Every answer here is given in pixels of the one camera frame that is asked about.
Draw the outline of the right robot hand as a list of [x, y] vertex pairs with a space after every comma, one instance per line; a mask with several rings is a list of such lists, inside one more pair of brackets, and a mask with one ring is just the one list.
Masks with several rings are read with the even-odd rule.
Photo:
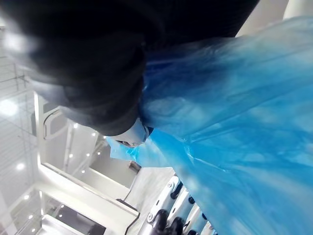
[[66, 116], [102, 134], [152, 132], [138, 109], [146, 60], [193, 61], [188, 46], [225, 46], [255, 0], [3, 0], [5, 49]]

